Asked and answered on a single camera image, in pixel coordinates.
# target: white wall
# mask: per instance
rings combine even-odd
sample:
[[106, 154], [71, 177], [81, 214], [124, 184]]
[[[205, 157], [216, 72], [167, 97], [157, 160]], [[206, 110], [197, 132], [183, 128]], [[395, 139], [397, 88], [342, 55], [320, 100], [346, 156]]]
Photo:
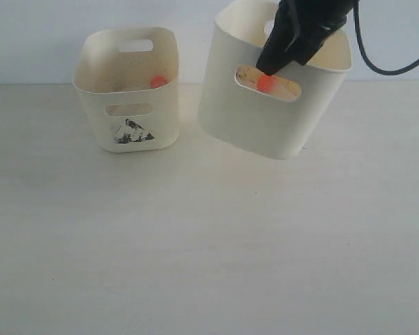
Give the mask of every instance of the white wall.
[[[179, 42], [181, 81], [201, 82], [213, 17], [230, 0], [0, 0], [0, 84], [70, 82], [84, 39], [129, 24], [160, 24]], [[419, 57], [419, 0], [363, 0], [363, 35], [381, 67]], [[386, 79], [363, 64], [353, 35], [355, 68], [349, 79]], [[401, 76], [419, 78], [419, 69]]]

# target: black cable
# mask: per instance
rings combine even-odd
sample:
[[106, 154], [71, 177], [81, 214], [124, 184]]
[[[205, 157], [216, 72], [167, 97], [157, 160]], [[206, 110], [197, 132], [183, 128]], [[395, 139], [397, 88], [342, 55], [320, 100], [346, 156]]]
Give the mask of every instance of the black cable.
[[381, 68], [378, 68], [375, 66], [372, 61], [369, 59], [368, 55], [366, 54], [365, 47], [363, 46], [363, 39], [362, 39], [362, 32], [360, 31], [360, 18], [358, 15], [358, 2], [359, 0], [353, 0], [353, 8], [354, 8], [354, 27], [355, 27], [355, 35], [357, 36], [357, 44], [358, 49], [360, 51], [360, 54], [362, 55], [363, 60], [365, 61], [365, 64], [373, 70], [375, 73], [378, 73], [379, 75], [401, 75], [402, 73], [407, 73], [414, 68], [417, 68], [419, 66], [419, 59], [414, 61], [408, 66], [405, 66], [404, 68], [400, 68], [399, 70], [382, 70]]

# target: orange ball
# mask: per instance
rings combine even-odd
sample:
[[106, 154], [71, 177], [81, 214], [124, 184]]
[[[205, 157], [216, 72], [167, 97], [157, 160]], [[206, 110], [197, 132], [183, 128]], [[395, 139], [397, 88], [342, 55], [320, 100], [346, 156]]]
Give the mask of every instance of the orange ball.
[[166, 84], [166, 79], [160, 75], [157, 75], [151, 79], [151, 89], [158, 89], [159, 87], [165, 86]]
[[259, 92], [270, 93], [273, 90], [273, 87], [276, 83], [276, 78], [273, 75], [261, 75], [258, 79]]

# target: storage bin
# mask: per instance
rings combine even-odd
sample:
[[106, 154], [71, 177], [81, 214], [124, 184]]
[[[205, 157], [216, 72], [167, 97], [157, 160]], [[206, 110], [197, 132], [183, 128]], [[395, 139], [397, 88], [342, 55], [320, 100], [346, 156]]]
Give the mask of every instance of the storage bin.
[[254, 66], [276, 11], [276, 3], [236, 0], [216, 17], [198, 121], [236, 147], [286, 159], [300, 152], [352, 60], [348, 38], [338, 31], [306, 66], [293, 62], [277, 73], [280, 95], [258, 91]]
[[88, 37], [73, 84], [98, 144], [112, 152], [162, 149], [179, 135], [174, 33], [161, 27]]

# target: table surface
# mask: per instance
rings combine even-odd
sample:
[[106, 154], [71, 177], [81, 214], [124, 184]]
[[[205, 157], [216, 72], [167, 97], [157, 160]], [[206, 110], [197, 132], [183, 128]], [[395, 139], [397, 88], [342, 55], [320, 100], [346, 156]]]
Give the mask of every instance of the table surface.
[[111, 154], [72, 87], [0, 87], [0, 335], [419, 335], [419, 82], [346, 82], [271, 161]]

